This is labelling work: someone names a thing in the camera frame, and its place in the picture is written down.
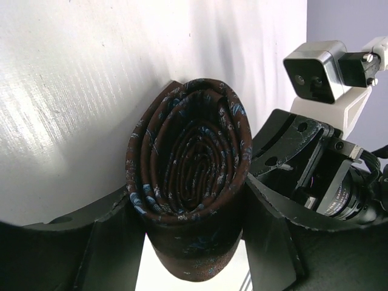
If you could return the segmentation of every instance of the screw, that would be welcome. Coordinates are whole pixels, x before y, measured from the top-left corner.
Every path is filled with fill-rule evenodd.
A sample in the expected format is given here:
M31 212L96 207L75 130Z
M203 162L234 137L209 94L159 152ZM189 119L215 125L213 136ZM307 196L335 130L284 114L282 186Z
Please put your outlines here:
M342 150L344 148L344 143L342 141L339 141L338 143L335 144L334 148L336 150Z
M366 81L367 81L367 84L368 84L368 85L372 85L372 86L376 86L377 83L378 83L378 79L376 79L376 78L369 78L369 79L366 80Z
M363 60L366 62L372 62L373 61L373 55L371 53L367 53L363 56Z

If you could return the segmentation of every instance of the mounting hole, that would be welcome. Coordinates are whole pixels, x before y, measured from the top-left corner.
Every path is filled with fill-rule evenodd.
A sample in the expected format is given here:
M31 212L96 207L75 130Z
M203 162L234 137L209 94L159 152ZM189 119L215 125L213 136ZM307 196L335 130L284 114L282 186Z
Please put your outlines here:
M275 157L275 156L272 156L272 157L270 157L270 158L266 161L266 166L275 166L277 162L278 162L278 158Z
M299 132L304 132L306 129L307 129L307 123L305 123L305 122L302 122L302 123L298 126L298 131L299 131Z
M65 223L65 222L70 222L72 220L73 220L73 218L71 218L69 216L62 216L62 217L57 217L54 220L50 221L49 224Z

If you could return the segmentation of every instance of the white wall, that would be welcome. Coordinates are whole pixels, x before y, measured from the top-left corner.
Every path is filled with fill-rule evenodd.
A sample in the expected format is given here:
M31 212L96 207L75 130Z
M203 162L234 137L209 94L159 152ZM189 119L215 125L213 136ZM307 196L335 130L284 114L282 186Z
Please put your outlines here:
M0 220L47 222L125 184L135 122L171 80L222 79L257 132L294 93L306 0L0 1Z

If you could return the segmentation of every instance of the white bracket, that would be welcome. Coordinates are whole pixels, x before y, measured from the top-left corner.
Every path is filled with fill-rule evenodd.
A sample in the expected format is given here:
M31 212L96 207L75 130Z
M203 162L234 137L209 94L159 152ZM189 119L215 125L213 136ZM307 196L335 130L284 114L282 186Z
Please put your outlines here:
M346 139L360 117L372 88L352 87L334 104L326 104L296 97L291 112L312 118L335 127L343 132Z

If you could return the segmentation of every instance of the brown patterned tie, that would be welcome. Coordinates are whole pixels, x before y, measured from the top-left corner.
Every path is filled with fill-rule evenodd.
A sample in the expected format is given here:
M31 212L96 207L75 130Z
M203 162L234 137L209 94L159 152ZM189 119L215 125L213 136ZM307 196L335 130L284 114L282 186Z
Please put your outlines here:
M140 119L129 140L127 188L171 274L206 281L230 261L251 155L244 107L221 81L172 82Z

